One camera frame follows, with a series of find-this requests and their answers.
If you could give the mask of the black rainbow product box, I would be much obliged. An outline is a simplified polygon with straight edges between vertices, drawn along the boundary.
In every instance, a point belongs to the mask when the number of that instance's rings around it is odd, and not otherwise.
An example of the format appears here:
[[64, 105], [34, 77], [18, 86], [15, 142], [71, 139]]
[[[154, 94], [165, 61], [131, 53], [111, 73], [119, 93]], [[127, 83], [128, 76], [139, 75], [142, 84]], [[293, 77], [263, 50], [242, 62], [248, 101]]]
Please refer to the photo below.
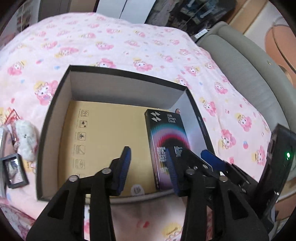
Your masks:
[[179, 157], [183, 149], [190, 148], [181, 116], [168, 111], [147, 109], [144, 117], [156, 189], [172, 189], [166, 149], [172, 147]]

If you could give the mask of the small black picture frame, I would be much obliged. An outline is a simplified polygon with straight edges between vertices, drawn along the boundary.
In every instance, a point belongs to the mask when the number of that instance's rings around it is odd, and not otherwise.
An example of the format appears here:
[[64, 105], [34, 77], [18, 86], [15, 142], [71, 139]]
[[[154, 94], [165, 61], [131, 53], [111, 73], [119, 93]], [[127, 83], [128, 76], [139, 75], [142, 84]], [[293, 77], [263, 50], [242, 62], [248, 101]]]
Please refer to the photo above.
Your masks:
[[20, 154], [15, 153], [1, 158], [4, 179], [10, 189], [21, 188], [29, 184]]

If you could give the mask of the white plush toy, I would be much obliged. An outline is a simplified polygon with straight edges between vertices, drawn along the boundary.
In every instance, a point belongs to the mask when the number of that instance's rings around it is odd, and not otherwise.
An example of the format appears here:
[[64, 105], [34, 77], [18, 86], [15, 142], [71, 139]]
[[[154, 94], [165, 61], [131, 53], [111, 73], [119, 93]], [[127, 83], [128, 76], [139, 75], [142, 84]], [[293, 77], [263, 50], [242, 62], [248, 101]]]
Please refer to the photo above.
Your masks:
[[36, 159], [38, 137], [33, 124], [27, 120], [18, 120], [15, 123], [16, 129], [16, 151], [28, 162]]

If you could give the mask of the yellow cardboard sheet in box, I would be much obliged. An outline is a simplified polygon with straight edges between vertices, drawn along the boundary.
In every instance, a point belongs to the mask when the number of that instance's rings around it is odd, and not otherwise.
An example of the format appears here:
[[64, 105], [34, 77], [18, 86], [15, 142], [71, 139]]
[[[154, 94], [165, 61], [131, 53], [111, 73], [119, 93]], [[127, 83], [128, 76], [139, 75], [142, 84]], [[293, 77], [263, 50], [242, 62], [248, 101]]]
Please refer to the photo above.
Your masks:
[[121, 196], [155, 193], [146, 110], [141, 106], [70, 101], [60, 142], [58, 184], [71, 175], [88, 177], [109, 167], [128, 146], [132, 159]]

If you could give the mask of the black open cardboard box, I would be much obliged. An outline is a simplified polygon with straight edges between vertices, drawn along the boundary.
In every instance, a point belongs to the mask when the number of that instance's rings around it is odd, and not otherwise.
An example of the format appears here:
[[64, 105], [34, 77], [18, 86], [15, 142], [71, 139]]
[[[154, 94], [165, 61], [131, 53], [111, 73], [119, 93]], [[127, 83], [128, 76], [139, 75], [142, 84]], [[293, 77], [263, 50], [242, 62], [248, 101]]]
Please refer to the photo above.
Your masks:
[[170, 195], [157, 188], [145, 112], [180, 112], [190, 149], [213, 151], [197, 104], [183, 85], [112, 68], [71, 65], [49, 105], [40, 136], [36, 193], [50, 200], [68, 177], [94, 175], [132, 151], [125, 188], [112, 203], [132, 203]]

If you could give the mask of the pink cartoon print bedsheet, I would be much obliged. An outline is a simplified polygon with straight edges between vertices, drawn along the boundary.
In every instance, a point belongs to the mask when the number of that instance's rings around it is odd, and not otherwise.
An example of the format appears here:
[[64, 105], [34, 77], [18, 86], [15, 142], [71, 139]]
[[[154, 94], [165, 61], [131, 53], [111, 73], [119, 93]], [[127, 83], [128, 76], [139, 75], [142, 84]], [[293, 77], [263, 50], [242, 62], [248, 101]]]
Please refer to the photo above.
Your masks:
[[1, 49], [1, 107], [15, 109], [40, 130], [70, 65], [120, 69], [188, 87], [216, 155], [260, 179], [270, 138], [266, 120], [185, 32], [95, 13], [44, 19]]

